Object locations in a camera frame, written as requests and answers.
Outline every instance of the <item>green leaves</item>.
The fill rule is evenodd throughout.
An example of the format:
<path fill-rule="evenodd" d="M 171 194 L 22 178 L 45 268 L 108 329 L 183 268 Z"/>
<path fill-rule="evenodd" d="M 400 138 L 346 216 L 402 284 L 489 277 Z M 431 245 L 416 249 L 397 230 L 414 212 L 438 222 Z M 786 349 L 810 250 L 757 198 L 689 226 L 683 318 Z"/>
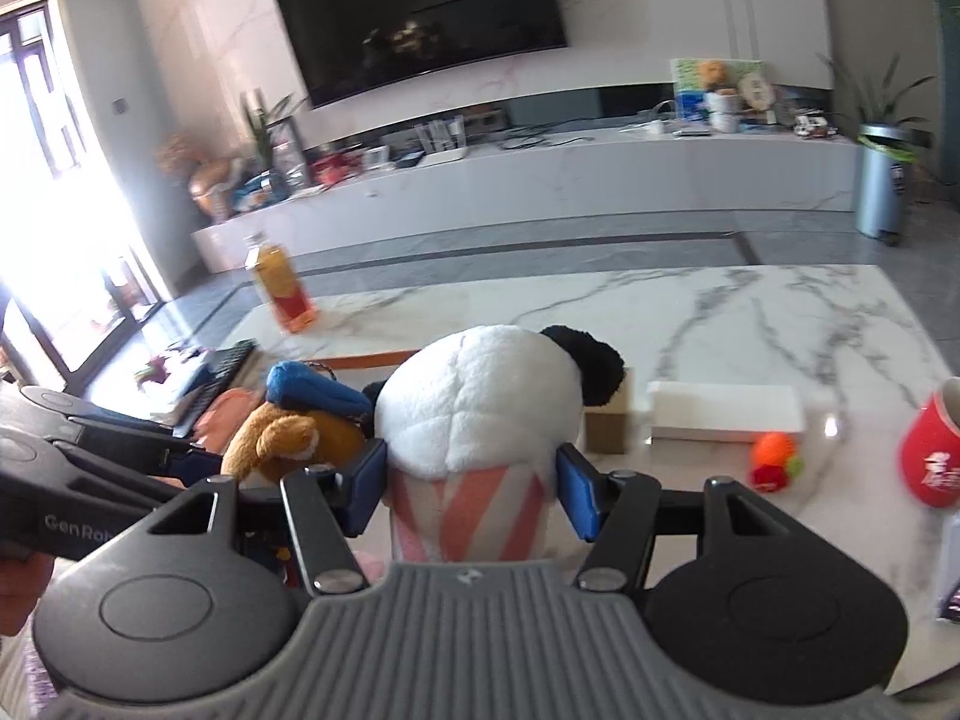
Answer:
<path fill-rule="evenodd" d="M 896 71 L 901 64 L 901 56 L 895 53 L 887 66 L 886 73 L 883 74 L 880 81 L 880 90 L 875 87 L 874 80 L 870 76 L 863 77 L 862 86 L 856 82 L 853 74 L 841 62 L 818 55 L 820 60 L 832 69 L 837 80 L 837 85 L 843 85 L 850 90 L 853 95 L 856 110 L 860 116 L 861 124 L 907 124 L 908 122 L 925 122 L 923 117 L 909 116 L 905 119 L 897 119 L 896 111 L 899 105 L 904 101 L 906 95 L 920 86 L 929 84 L 936 80 L 936 76 L 924 76 L 915 80 L 896 92 L 892 91 Z"/>
<path fill-rule="evenodd" d="M 890 84 L 894 81 L 894 76 L 896 75 L 896 68 L 899 68 L 899 52 L 894 54 L 894 58 L 890 60 L 890 67 L 887 68 L 885 76 L 883 76 L 883 82 L 880 84 L 880 87 L 886 92 L 890 88 Z"/>
<path fill-rule="evenodd" d="M 243 112 L 263 169 L 270 170 L 274 166 L 274 145 L 270 140 L 270 125 L 293 114 L 300 103 L 291 105 L 294 95 L 286 95 L 273 108 L 267 108 L 267 101 L 264 100 L 263 92 L 259 89 L 253 91 L 253 98 L 256 108 L 251 109 L 248 96 L 241 95 L 240 110 Z"/>

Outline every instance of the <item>orange juice bottle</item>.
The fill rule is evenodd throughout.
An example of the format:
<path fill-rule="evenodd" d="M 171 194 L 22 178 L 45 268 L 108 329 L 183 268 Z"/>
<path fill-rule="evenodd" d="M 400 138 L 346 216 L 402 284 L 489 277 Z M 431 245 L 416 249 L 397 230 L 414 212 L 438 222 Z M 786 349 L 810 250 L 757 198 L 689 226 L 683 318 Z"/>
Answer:
<path fill-rule="evenodd" d="M 305 330 L 317 318 L 317 309 L 296 278 L 286 252 L 268 242 L 262 232 L 248 237 L 247 244 L 247 271 L 270 301 L 280 326 L 288 333 Z"/>

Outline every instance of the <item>gray floor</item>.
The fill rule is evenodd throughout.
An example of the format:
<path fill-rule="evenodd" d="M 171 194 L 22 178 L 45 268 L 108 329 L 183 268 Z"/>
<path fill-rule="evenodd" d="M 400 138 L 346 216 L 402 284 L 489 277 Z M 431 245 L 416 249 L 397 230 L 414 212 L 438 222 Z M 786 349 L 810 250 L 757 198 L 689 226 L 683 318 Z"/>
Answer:
<path fill-rule="evenodd" d="M 960 371 L 960 213 L 944 201 L 910 209 L 904 243 L 856 234 L 851 214 L 704 211 L 608 215 L 451 230 L 304 255 L 311 295 L 543 274 L 674 266 L 874 264 L 886 271 Z M 166 306 L 104 372 L 142 367 L 170 341 L 217 346 L 259 305 L 243 271 L 211 276 Z M 91 396 L 106 381 L 95 383 Z"/>

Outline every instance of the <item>white tray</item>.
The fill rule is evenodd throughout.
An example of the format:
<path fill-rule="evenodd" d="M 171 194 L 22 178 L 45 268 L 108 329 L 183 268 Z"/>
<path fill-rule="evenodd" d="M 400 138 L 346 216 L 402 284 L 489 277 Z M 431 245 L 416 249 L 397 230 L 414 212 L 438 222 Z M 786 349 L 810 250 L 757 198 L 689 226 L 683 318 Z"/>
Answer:
<path fill-rule="evenodd" d="M 655 439 L 753 442 L 771 431 L 798 437 L 806 419 L 792 386 L 651 382 Z"/>

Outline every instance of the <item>pink striped cup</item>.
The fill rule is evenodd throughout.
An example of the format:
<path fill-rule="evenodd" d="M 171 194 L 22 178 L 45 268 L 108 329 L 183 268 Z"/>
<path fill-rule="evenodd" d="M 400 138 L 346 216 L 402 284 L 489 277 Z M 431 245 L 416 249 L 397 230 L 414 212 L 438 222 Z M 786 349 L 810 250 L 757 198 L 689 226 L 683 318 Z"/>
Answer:
<path fill-rule="evenodd" d="M 525 464 L 426 481 L 390 471 L 392 553 L 405 562 L 530 560 L 544 550 L 550 501 Z"/>

